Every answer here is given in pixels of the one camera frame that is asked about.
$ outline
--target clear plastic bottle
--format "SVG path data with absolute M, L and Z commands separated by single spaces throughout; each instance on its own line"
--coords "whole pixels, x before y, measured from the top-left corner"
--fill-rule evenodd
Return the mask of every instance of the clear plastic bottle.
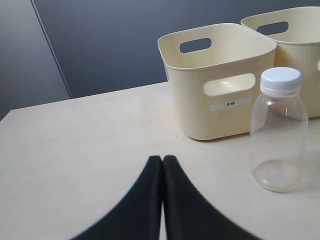
M 251 112 L 250 171 L 262 187 L 287 192 L 298 183 L 308 115 L 299 97 L 301 73 L 274 67 L 262 73 L 261 96 Z

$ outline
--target white tabletop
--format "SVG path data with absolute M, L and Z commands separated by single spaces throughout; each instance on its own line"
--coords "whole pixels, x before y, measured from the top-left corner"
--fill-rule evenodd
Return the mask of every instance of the white tabletop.
M 247 134 L 186 137 L 167 82 L 13 110 L 0 122 L 0 239 L 74 237 L 117 204 L 148 156 L 173 154 L 241 227 L 266 240 L 318 240 L 319 119 L 308 132 L 307 174 L 284 194 L 252 180 Z

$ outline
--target storage bin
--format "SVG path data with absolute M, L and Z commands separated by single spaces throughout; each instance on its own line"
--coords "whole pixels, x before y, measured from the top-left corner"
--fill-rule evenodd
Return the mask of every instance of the storage bin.
M 182 50 L 197 41 L 210 44 Z M 261 73 L 274 65 L 274 41 L 239 24 L 221 23 L 165 35 L 158 47 L 188 137 L 210 140 L 249 131 Z
M 275 67 L 292 67 L 302 73 L 300 96 L 310 118 L 320 116 L 320 7 L 289 8 L 247 17 L 243 26 L 257 30 L 260 26 L 287 22 L 284 32 L 268 37 L 277 42 Z

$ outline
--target gray wall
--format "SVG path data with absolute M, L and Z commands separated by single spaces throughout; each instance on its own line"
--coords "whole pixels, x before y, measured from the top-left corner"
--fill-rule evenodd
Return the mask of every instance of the gray wall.
M 0 120 L 70 96 L 30 0 L 0 1 Z
M 34 0 L 74 97 L 166 80 L 157 39 L 320 0 Z

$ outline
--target white label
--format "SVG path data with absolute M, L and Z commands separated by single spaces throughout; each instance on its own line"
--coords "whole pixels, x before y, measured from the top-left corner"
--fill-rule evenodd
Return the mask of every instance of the white label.
M 236 100 L 220 102 L 220 103 L 210 105 L 210 111 L 233 108 L 233 107 L 249 104 L 251 103 L 251 101 L 252 101 L 252 97 L 250 96 L 250 97 L 240 98 Z

